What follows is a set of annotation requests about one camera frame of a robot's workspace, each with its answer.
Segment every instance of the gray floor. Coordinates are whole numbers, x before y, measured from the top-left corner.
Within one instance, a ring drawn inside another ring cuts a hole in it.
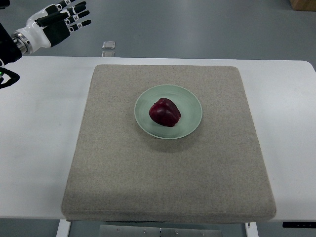
[[[11,34],[57,2],[12,0],[0,10],[0,22]],[[289,0],[86,2],[92,24],[33,55],[100,57],[103,41],[114,40],[115,57],[305,60],[316,69],[316,12],[293,11]],[[0,237],[55,236],[56,223],[0,219]],[[73,223],[70,236],[97,236],[99,225]],[[223,228],[224,237],[245,235],[242,225]],[[316,236],[315,230],[283,229],[281,223],[258,223],[258,231],[260,237]]]

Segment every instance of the gray cushion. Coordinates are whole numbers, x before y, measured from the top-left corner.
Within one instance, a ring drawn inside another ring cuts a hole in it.
[[[162,140],[134,117],[142,92],[190,90],[203,118]],[[62,212],[68,220],[242,223],[276,206],[239,71],[224,66],[95,68]]]

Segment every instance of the white table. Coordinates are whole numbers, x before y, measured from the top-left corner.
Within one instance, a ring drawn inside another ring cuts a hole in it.
[[[65,218],[61,202],[98,64],[237,67],[276,200],[273,221],[316,221],[316,73],[311,64],[33,56],[7,65],[21,79],[0,90],[1,218]]]

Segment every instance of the red apple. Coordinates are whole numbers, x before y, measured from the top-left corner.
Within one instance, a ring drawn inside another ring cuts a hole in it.
[[[160,98],[149,110],[150,118],[156,123],[173,127],[180,119],[181,114],[177,106],[167,98]]]

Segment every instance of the plate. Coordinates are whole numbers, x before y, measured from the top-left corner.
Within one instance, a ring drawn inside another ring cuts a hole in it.
[[[181,118],[174,127],[165,127],[154,122],[149,109],[160,98],[167,98],[178,107]],[[192,133],[202,120],[202,106],[195,95],[177,85],[158,85],[146,90],[135,104],[138,125],[148,134],[161,139],[177,139]]]

